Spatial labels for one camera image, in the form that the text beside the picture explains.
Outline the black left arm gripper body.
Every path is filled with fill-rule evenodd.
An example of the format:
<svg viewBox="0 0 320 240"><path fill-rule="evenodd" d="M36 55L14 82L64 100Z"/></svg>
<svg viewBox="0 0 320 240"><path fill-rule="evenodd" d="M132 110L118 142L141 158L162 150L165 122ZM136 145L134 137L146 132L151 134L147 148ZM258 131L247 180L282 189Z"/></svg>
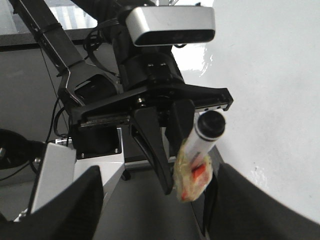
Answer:
<svg viewBox="0 0 320 240"><path fill-rule="evenodd" d="M101 69L82 61L64 71L58 90L64 109L75 129L111 128L127 125L139 108L155 107L164 115L173 102L191 100L195 110L227 111L233 98L227 88L210 88L174 82L173 79L148 79L140 87L119 92L118 86Z"/></svg>

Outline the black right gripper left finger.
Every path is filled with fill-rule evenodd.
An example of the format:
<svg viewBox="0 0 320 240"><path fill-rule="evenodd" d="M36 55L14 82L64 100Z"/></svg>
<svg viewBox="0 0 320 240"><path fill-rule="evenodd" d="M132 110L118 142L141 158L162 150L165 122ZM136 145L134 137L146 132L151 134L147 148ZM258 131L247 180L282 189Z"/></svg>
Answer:
<svg viewBox="0 0 320 240"><path fill-rule="evenodd" d="M100 168L89 167L75 182L20 222L0 225L2 240L91 240L104 200Z"/></svg>

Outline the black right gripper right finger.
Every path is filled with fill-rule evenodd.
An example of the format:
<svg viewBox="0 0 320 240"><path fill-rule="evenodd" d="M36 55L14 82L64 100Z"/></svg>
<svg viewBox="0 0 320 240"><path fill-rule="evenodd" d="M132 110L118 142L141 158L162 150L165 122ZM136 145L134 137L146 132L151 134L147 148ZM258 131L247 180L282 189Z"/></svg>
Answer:
<svg viewBox="0 0 320 240"><path fill-rule="evenodd" d="M219 166L209 216L212 240L318 240L320 225L293 211L242 176Z"/></svg>

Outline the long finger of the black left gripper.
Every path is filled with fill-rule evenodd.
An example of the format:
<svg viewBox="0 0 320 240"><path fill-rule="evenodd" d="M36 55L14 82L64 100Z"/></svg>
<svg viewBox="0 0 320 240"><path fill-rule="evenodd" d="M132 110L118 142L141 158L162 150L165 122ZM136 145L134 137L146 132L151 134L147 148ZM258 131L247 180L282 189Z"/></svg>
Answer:
<svg viewBox="0 0 320 240"><path fill-rule="evenodd" d="M173 189L173 177L163 144L157 109L143 107L133 110L130 127L132 138L155 171L164 194L169 195Z"/></svg>

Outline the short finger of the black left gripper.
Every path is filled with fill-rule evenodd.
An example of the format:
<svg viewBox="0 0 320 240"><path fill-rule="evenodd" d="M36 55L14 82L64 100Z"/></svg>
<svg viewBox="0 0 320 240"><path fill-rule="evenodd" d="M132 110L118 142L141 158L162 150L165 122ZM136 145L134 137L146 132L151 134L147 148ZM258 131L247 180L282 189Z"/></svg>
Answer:
<svg viewBox="0 0 320 240"><path fill-rule="evenodd" d="M176 156L194 125L195 105L190 99L174 101L165 130L172 156Z"/></svg>

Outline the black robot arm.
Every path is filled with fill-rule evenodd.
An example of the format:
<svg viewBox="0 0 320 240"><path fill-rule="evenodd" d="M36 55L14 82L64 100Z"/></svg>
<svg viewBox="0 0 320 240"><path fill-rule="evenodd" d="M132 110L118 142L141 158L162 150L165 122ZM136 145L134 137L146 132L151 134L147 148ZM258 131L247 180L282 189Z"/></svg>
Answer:
<svg viewBox="0 0 320 240"><path fill-rule="evenodd" d="M13 0L61 78L57 102L68 118L61 140L29 141L0 132L0 167L33 166L28 207L0 219L3 240L91 240L120 179L128 180L123 134L154 169L165 194L181 202L204 195L202 233L212 240L317 240L320 225L258 189L209 155L225 131L227 88L184 82L172 47L206 43L216 33L213 8L156 6L149 0L78 0L98 21L80 55L43 0Z"/></svg>

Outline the black robot base joint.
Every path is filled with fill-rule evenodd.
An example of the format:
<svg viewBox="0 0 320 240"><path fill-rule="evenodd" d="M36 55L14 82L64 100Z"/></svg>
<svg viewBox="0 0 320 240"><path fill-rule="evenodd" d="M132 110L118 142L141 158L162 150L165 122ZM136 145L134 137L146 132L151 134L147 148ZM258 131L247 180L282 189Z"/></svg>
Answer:
<svg viewBox="0 0 320 240"><path fill-rule="evenodd" d="M43 156L45 143L28 140L24 136L7 129L0 129L0 169L12 169L33 163Z"/></svg>

